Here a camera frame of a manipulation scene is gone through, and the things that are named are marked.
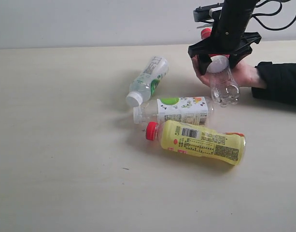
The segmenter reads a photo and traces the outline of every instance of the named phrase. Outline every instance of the yellow juice bottle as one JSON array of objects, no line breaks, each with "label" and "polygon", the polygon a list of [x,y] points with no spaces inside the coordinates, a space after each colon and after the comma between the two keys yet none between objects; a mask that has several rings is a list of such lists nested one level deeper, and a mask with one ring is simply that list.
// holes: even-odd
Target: yellow juice bottle
[{"label": "yellow juice bottle", "polygon": [[197,157],[209,157],[232,165],[240,163],[245,151],[245,137],[241,133],[218,133],[204,126],[168,120],[150,122],[146,139],[158,140],[165,150]]}]

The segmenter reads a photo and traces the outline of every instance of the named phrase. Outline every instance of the white tabletop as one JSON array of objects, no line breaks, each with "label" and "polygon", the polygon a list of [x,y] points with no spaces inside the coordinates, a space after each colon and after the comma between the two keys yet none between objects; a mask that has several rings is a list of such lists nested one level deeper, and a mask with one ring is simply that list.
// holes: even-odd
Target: white tabletop
[{"label": "white tabletop", "polygon": [[[296,232],[296,107],[216,108],[246,135],[239,166],[151,147],[125,96],[149,58],[159,97],[209,96],[188,45],[0,50],[0,232]],[[296,62],[296,41],[246,60]]]}]

